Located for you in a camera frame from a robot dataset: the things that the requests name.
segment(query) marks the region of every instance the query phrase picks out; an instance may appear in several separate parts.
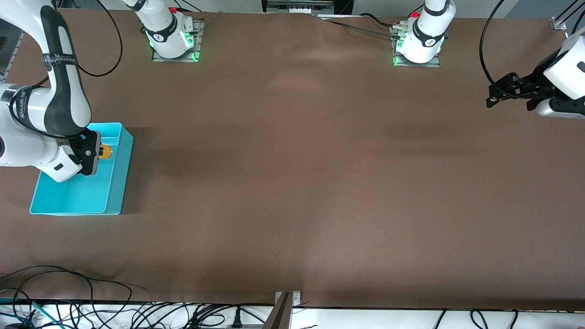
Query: green led light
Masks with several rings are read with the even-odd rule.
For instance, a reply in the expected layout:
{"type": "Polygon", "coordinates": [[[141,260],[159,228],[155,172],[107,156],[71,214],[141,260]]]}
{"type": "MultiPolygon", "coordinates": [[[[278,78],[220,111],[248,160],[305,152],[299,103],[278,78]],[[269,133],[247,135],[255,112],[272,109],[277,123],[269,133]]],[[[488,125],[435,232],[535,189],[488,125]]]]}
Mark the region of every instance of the green led light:
{"type": "Polygon", "coordinates": [[[181,38],[183,38],[183,42],[185,43],[185,46],[191,47],[191,43],[189,42],[189,40],[187,40],[187,36],[188,36],[188,34],[186,34],[185,32],[181,33],[181,38]]]}
{"type": "Polygon", "coordinates": [[[152,39],[150,38],[150,36],[147,34],[146,37],[148,38],[148,44],[150,45],[150,47],[154,48],[154,45],[152,44],[152,39]]]}

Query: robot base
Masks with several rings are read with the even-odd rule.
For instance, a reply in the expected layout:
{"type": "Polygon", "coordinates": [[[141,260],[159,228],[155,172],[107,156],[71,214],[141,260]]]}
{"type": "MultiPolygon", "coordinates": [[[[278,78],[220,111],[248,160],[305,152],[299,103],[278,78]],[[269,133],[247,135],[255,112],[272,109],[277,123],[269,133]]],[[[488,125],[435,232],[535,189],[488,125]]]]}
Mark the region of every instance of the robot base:
{"type": "Polygon", "coordinates": [[[392,38],[392,55],[394,58],[394,66],[440,67],[441,65],[439,62],[438,53],[428,63],[419,64],[409,61],[406,57],[404,57],[403,54],[397,51],[399,45],[402,46],[400,43],[402,43],[402,41],[404,40],[407,31],[408,31],[407,20],[402,20],[400,22],[400,25],[396,26],[396,28],[390,28],[390,34],[400,38],[400,39],[392,38]]]}
{"type": "Polygon", "coordinates": [[[192,63],[199,61],[199,54],[201,52],[201,42],[203,39],[203,27],[204,23],[202,19],[191,19],[188,17],[192,24],[193,35],[186,36],[187,42],[192,42],[193,47],[189,48],[183,55],[169,59],[159,55],[154,49],[152,51],[152,61],[173,61],[179,63],[192,63]]]}

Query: black cable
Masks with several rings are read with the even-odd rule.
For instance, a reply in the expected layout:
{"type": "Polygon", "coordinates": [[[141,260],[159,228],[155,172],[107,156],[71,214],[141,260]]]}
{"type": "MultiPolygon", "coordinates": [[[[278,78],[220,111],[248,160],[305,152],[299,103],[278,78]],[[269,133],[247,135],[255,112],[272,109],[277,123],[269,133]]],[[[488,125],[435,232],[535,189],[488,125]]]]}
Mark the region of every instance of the black cable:
{"type": "MultiPolygon", "coordinates": [[[[140,315],[141,315],[141,316],[142,316],[144,319],[142,319],[140,322],[138,322],[138,323],[136,324],[136,328],[139,328],[139,327],[140,327],[140,325],[142,324],[142,322],[144,322],[144,321],[146,321],[147,323],[150,323],[150,322],[149,322],[149,320],[148,320],[148,318],[149,318],[149,317],[150,317],[152,314],[154,314],[155,312],[157,312],[157,311],[159,311],[159,310],[161,310],[161,309],[163,309],[163,308],[165,308],[165,307],[167,307],[167,306],[171,306],[171,305],[173,305],[173,304],[172,304],[172,303],[169,303],[169,302],[164,302],[164,303],[160,303],[160,304],[154,304],[154,305],[152,305],[152,306],[150,306],[150,307],[147,307],[147,308],[146,308],[144,311],[142,311],[142,312],[139,312],[139,314],[140,314],[140,315]],[[148,310],[150,310],[150,309],[153,309],[153,308],[155,308],[155,307],[158,307],[158,308],[156,308],[155,310],[151,311],[151,312],[150,312],[148,315],[145,315],[145,313],[146,313],[148,310]]],[[[134,321],[134,320],[132,320],[132,322],[131,322],[131,324],[130,324],[130,329],[134,328],[134,325],[135,325],[135,321],[134,321]]]]}
{"type": "Polygon", "coordinates": [[[441,320],[443,320],[445,313],[447,313],[447,309],[443,309],[443,312],[441,312],[441,314],[439,315],[439,318],[437,319],[437,323],[435,324],[433,329],[439,329],[439,325],[441,324],[441,320]]]}
{"type": "Polygon", "coordinates": [[[63,317],[61,316],[61,311],[59,310],[59,305],[55,302],[55,309],[57,310],[57,316],[59,317],[59,322],[63,322],[63,317]]]}
{"type": "Polygon", "coordinates": [[[345,7],[343,7],[343,9],[341,9],[341,11],[338,14],[343,15],[343,11],[345,11],[345,8],[347,8],[347,6],[349,6],[349,4],[351,4],[353,1],[355,0],[347,0],[345,7]]]}
{"type": "Polygon", "coordinates": [[[127,298],[127,299],[126,299],[126,301],[125,301],[125,304],[124,304],[124,305],[123,305],[123,306],[122,306],[122,307],[121,307],[121,308],[118,310],[118,312],[116,312],[116,314],[115,314],[115,315],[114,315],[112,318],[110,318],[109,320],[107,320],[107,321],[105,321],[105,322],[104,322],[104,321],[103,321],[103,320],[102,320],[102,319],[99,317],[98,313],[96,313],[96,317],[97,317],[97,318],[98,318],[98,319],[99,319],[99,320],[102,322],[102,325],[101,325],[101,326],[99,326],[97,329],[101,329],[101,328],[102,328],[102,327],[104,327],[104,326],[105,326],[106,328],[108,328],[108,329],[112,329],[110,326],[108,326],[108,325],[107,325],[107,323],[108,323],[108,322],[110,322],[110,321],[111,321],[111,320],[112,320],[114,317],[116,317],[116,316],[117,316],[117,315],[118,315],[118,314],[119,314],[119,313],[120,313],[120,312],[121,312],[121,311],[124,309],[124,307],[126,307],[126,306],[128,305],[128,303],[130,302],[130,299],[132,298],[132,288],[130,288],[129,286],[127,286],[127,285],[125,285],[125,284],[123,284],[123,283],[121,283],[121,282],[117,282],[117,281],[113,281],[113,280],[102,280],[102,279],[94,279],[94,278],[91,278],[91,277],[85,276],[85,275],[83,275],[83,274],[81,274],[81,273],[78,273],[78,272],[75,272],[75,271],[72,271],[72,270],[66,269],[66,268],[64,268],[64,267],[61,267],[61,266],[56,266],[56,265],[34,265],[34,266],[28,266],[28,267],[26,267],[26,268],[23,268],[23,269],[17,270],[17,271],[15,271],[15,272],[9,273],[9,274],[7,274],[7,275],[3,275],[3,276],[1,276],[1,277],[0,277],[0,279],[4,279],[4,278],[6,278],[6,277],[12,276],[12,275],[14,275],[14,274],[17,274],[17,273],[20,273],[20,272],[23,272],[23,271],[26,271],[26,270],[28,270],[28,269],[32,269],[32,268],[52,268],[52,269],[57,269],[57,270],[45,271],[45,272],[42,272],[42,273],[40,273],[40,274],[37,274],[37,275],[35,275],[35,276],[31,277],[30,279],[28,279],[27,281],[25,281],[24,283],[22,283],[22,284],[21,284],[21,286],[20,286],[18,289],[22,289],[22,287],[23,287],[25,284],[27,284],[27,283],[28,283],[28,282],[30,282],[31,280],[33,280],[33,279],[35,279],[35,278],[37,278],[37,277],[39,277],[39,276],[41,276],[41,275],[44,275],[44,274],[48,274],[48,273],[55,273],[55,272],[64,272],[64,273],[69,273],[69,274],[71,274],[71,275],[74,275],[74,276],[79,276],[79,277],[81,277],[81,278],[85,279],[85,281],[88,283],[88,285],[89,285],[89,287],[90,287],[90,301],[91,301],[91,305],[92,305],[92,308],[93,308],[93,310],[94,310],[94,311],[97,311],[97,310],[95,309],[95,300],[94,300],[94,287],[93,287],[93,285],[91,284],[91,281],[95,281],[95,282],[108,282],[108,283],[114,283],[114,284],[116,284],[116,285],[118,285],[118,286],[122,286],[122,287],[124,287],[124,288],[128,289],[128,292],[129,292],[129,294],[128,294],[128,298],[127,298]]]}
{"type": "Polygon", "coordinates": [[[242,312],[245,312],[245,313],[247,313],[247,314],[250,314],[252,317],[255,317],[255,318],[258,320],[258,321],[260,321],[260,322],[262,322],[262,323],[265,323],[265,321],[264,321],[264,320],[262,320],[262,318],[261,318],[261,317],[259,317],[259,316],[255,315],[255,314],[253,314],[252,312],[250,312],[250,311],[248,311],[248,310],[244,309],[243,307],[241,307],[240,309],[242,310],[242,312]]]}
{"type": "Polygon", "coordinates": [[[380,24],[381,26],[385,26],[387,28],[391,28],[392,27],[392,24],[384,23],[381,20],[379,20],[378,17],[376,17],[376,16],[374,16],[374,15],[368,13],[368,12],[363,12],[363,13],[360,14],[360,16],[368,16],[368,17],[371,17],[373,20],[376,21],[376,23],[380,24]]]}
{"type": "Polygon", "coordinates": [[[201,9],[199,9],[199,8],[195,7],[194,5],[191,5],[189,2],[187,2],[187,0],[181,0],[181,1],[185,2],[187,5],[189,5],[189,6],[193,7],[193,8],[195,8],[195,10],[197,10],[198,12],[201,12],[201,9]]]}
{"type": "Polygon", "coordinates": [[[579,27],[579,24],[581,23],[583,16],[585,16],[585,10],[581,13],[581,15],[579,15],[579,18],[577,18],[577,22],[575,22],[575,26],[573,27],[573,31],[571,32],[571,35],[573,35],[573,34],[575,34],[575,32],[577,32],[577,28],[579,27]]]}
{"type": "Polygon", "coordinates": [[[183,303],[181,306],[172,309],[170,312],[168,312],[167,314],[163,315],[162,317],[159,318],[158,321],[156,321],[155,323],[153,323],[152,325],[149,325],[151,328],[156,326],[157,324],[162,324],[161,321],[163,321],[164,318],[168,317],[169,315],[173,314],[176,311],[179,311],[180,309],[187,307],[187,306],[192,306],[192,305],[196,305],[196,303],[183,303]]]}
{"type": "Polygon", "coordinates": [[[514,324],[516,324],[516,320],[518,319],[518,310],[512,310],[514,312],[514,317],[512,318],[512,323],[510,323],[510,326],[508,327],[508,329],[514,329],[514,324]]]}
{"type": "Polygon", "coordinates": [[[76,137],[80,136],[80,135],[83,133],[83,132],[80,132],[80,133],[77,133],[77,134],[75,134],[75,135],[68,135],[68,136],[65,136],[65,135],[63,135],[63,136],[57,136],[57,135],[52,135],[52,134],[50,134],[50,133],[47,133],[47,132],[44,132],[44,131],[40,131],[40,130],[36,129],[35,127],[32,127],[32,126],[27,126],[27,125],[26,125],[24,122],[22,122],[22,120],[21,120],[21,119],[20,119],[20,118],[19,118],[19,117],[16,115],[16,113],[14,112],[14,103],[16,102],[16,99],[18,98],[18,95],[19,95],[19,93],[20,93],[20,92],[21,92],[23,89],[27,89],[27,88],[30,88],[31,90],[33,89],[32,87],[28,87],[28,86],[24,86],[24,87],[22,87],[22,88],[18,89],[18,90],[17,90],[17,91],[14,93],[14,95],[12,96],[12,98],[10,99],[10,102],[8,103],[8,109],[9,109],[9,111],[8,111],[8,112],[10,112],[10,116],[12,117],[12,120],[13,120],[13,121],[14,121],[16,124],[20,125],[21,127],[25,128],[25,129],[28,129],[28,130],[34,131],[34,132],[36,132],[36,133],[38,133],[38,134],[40,134],[40,135],[47,136],[47,137],[51,137],[51,138],[55,138],[55,139],[72,139],[72,138],[76,138],[76,137]]]}
{"type": "Polygon", "coordinates": [[[414,9],[412,12],[418,11],[419,9],[421,9],[425,4],[420,5],[419,7],[417,7],[417,9],[414,9]]]}
{"type": "MultiPolygon", "coordinates": [[[[73,327],[77,328],[79,326],[79,322],[76,324],[75,320],[79,319],[81,320],[82,317],[84,317],[86,320],[88,320],[91,324],[92,327],[94,327],[93,325],[93,321],[91,321],[87,316],[92,315],[92,314],[96,314],[96,313],[117,313],[118,311],[116,310],[98,310],[98,311],[91,311],[89,313],[80,313],[77,316],[73,316],[73,314],[70,314],[69,316],[66,316],[61,322],[64,321],[71,321],[73,323],[73,327]]],[[[135,309],[127,309],[127,310],[123,310],[120,313],[126,313],[126,312],[137,312],[137,310],[135,309]]],[[[147,320],[147,323],[149,325],[149,328],[152,328],[151,323],[147,320]]]]}
{"type": "Polygon", "coordinates": [[[116,29],[116,33],[118,34],[118,40],[120,42],[120,55],[118,56],[118,60],[116,61],[116,64],[114,64],[113,67],[110,68],[106,73],[93,74],[93,73],[88,72],[83,67],[81,67],[81,65],[79,65],[79,69],[81,71],[83,71],[85,74],[89,75],[89,76],[92,76],[92,77],[103,77],[103,76],[107,76],[108,74],[110,74],[111,72],[113,72],[118,67],[118,65],[120,64],[120,61],[122,60],[122,53],[123,53],[124,47],[123,47],[123,43],[122,43],[122,35],[120,34],[120,30],[118,29],[118,24],[116,24],[116,21],[112,17],[112,14],[104,6],[104,4],[102,4],[102,2],[100,0],[96,0],[96,1],[105,10],[105,12],[108,14],[108,16],[110,17],[110,20],[113,23],[114,28],[116,29]]]}
{"type": "Polygon", "coordinates": [[[216,309],[210,310],[206,313],[206,315],[202,316],[200,319],[198,319],[197,321],[197,326],[195,328],[199,328],[199,327],[217,327],[219,325],[221,325],[222,323],[225,322],[225,316],[223,316],[222,314],[217,314],[221,311],[225,311],[227,309],[231,309],[234,306],[224,306],[224,307],[218,307],[216,309]],[[214,324],[204,324],[205,320],[207,320],[210,317],[222,317],[222,321],[218,322],[218,323],[214,323],[214,324]]]}
{"type": "Polygon", "coordinates": [[[486,25],[483,28],[483,31],[481,33],[481,38],[479,40],[479,61],[481,63],[481,68],[483,69],[483,73],[486,75],[487,80],[491,83],[491,85],[493,85],[496,89],[498,89],[502,94],[507,95],[511,98],[522,98],[525,100],[532,100],[532,99],[535,99],[537,97],[527,97],[524,95],[514,95],[514,94],[510,94],[508,92],[503,91],[497,84],[495,84],[494,79],[491,78],[491,75],[488,72],[487,67],[486,67],[486,62],[483,58],[483,41],[486,38],[487,28],[488,28],[488,26],[490,26],[491,20],[494,18],[495,12],[498,11],[498,9],[502,5],[502,3],[504,3],[504,1],[505,0],[500,0],[498,2],[498,4],[495,6],[494,10],[491,12],[490,16],[487,18],[486,25]]]}
{"type": "Polygon", "coordinates": [[[29,295],[27,295],[22,289],[20,288],[4,288],[0,290],[0,293],[6,292],[6,291],[15,291],[16,294],[14,295],[14,298],[12,298],[12,311],[14,312],[15,316],[18,316],[18,314],[16,313],[16,298],[18,297],[18,294],[21,293],[23,295],[25,295],[26,300],[29,302],[29,314],[32,313],[33,310],[33,302],[31,301],[29,295]]]}
{"type": "Polygon", "coordinates": [[[40,327],[37,327],[37,329],[46,328],[46,327],[54,327],[55,325],[58,325],[58,326],[63,326],[63,327],[67,327],[67,328],[70,328],[70,329],[78,329],[78,328],[72,327],[72,326],[70,326],[70,325],[68,325],[68,324],[63,324],[63,323],[53,323],[53,322],[51,322],[51,323],[47,323],[47,324],[43,324],[43,325],[41,325],[40,327]]]}
{"type": "Polygon", "coordinates": [[[475,324],[475,326],[476,326],[478,329],[488,329],[488,327],[487,327],[487,322],[486,322],[486,318],[484,318],[484,317],[483,317],[483,314],[482,314],[480,311],[478,311],[478,310],[472,310],[471,312],[469,312],[469,317],[472,319],[472,322],[473,322],[473,324],[475,324]],[[477,312],[477,313],[479,314],[479,316],[481,317],[481,320],[483,321],[483,325],[484,325],[484,327],[480,326],[480,325],[479,325],[479,324],[478,324],[478,323],[475,321],[475,318],[473,318],[473,314],[474,314],[475,312],[477,312]]]}
{"type": "Polygon", "coordinates": [[[34,84],[33,89],[39,88],[43,83],[47,82],[48,80],[49,80],[49,76],[46,76],[44,79],[42,79],[41,81],[34,84]]]}
{"type": "Polygon", "coordinates": [[[389,35],[389,34],[386,34],[386,33],[381,33],[381,32],[378,32],[378,31],[372,31],[372,30],[368,30],[368,29],[364,29],[364,28],[359,28],[357,26],[353,26],[353,25],[349,25],[349,24],[345,24],[345,23],[335,22],[335,21],[332,21],[330,19],[326,19],[325,21],[326,22],[329,22],[329,23],[333,23],[333,24],[337,24],[337,25],[344,26],[344,27],[346,27],[348,29],[354,29],[354,30],[358,30],[358,31],[370,33],[370,34],[373,34],[373,35],[379,35],[379,36],[389,37],[390,39],[399,39],[398,36],[393,36],[393,35],[389,35]]]}
{"type": "MultiPolygon", "coordinates": [[[[147,323],[149,323],[149,326],[150,326],[150,328],[152,328],[152,327],[156,326],[157,324],[159,324],[159,323],[160,323],[160,322],[161,322],[161,321],[162,321],[164,318],[166,318],[167,316],[169,316],[169,315],[173,314],[174,312],[176,312],[176,311],[178,311],[178,310],[182,309],[183,307],[186,307],[186,306],[191,306],[191,305],[196,305],[196,304],[195,304],[195,303],[187,303],[187,304],[183,303],[181,306],[179,306],[179,307],[177,307],[177,308],[174,308],[174,309],[172,309],[170,312],[168,312],[167,314],[165,314],[165,315],[163,315],[162,317],[160,317],[160,318],[159,318],[159,320],[158,320],[158,321],[156,321],[156,322],[155,322],[155,323],[153,323],[153,324],[150,324],[150,323],[149,323],[149,321],[148,321],[148,317],[144,317],[144,319],[143,319],[141,322],[139,322],[139,323],[136,325],[136,328],[140,328],[140,324],[141,324],[141,323],[142,323],[144,320],[146,320],[146,321],[147,321],[147,323]]],[[[164,306],[162,306],[161,308],[159,308],[159,309],[157,309],[157,310],[155,310],[155,311],[152,311],[152,312],[151,312],[149,315],[151,315],[151,314],[153,314],[154,312],[156,312],[156,311],[158,311],[158,310],[160,310],[160,309],[162,309],[162,308],[164,308],[164,307],[167,307],[167,306],[172,306],[172,304],[171,304],[171,305],[164,305],[164,306]]]]}

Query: blue plastic bin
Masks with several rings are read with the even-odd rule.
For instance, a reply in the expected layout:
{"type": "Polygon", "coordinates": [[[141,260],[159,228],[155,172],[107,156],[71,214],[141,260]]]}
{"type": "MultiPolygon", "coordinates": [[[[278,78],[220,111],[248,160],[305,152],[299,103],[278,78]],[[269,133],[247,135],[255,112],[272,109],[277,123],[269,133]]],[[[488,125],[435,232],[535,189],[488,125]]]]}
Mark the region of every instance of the blue plastic bin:
{"type": "Polygon", "coordinates": [[[119,122],[90,124],[102,134],[102,144],[112,147],[109,159],[98,161],[93,176],[77,174],[63,183],[41,172],[30,213],[33,215],[119,215],[126,187],[134,138],[119,122]]]}

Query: blue cable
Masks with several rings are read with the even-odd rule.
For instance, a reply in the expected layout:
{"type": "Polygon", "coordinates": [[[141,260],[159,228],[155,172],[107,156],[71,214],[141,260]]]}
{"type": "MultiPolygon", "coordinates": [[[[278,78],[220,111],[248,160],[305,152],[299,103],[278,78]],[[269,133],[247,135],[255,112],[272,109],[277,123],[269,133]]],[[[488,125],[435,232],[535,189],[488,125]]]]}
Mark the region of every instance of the blue cable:
{"type": "Polygon", "coordinates": [[[57,321],[54,317],[52,317],[51,314],[47,313],[47,311],[43,310],[43,308],[40,305],[38,305],[35,301],[33,301],[33,307],[36,308],[37,311],[41,312],[41,314],[48,317],[53,324],[58,325],[59,327],[61,327],[61,329],[65,329],[64,326],[59,324],[59,321],[57,321]]]}
{"type": "Polygon", "coordinates": [[[16,316],[14,314],[2,313],[2,312],[0,312],[0,316],[16,318],[16,319],[20,320],[21,322],[26,322],[31,328],[35,329],[35,325],[27,318],[19,317],[19,316],[16,316]]]}

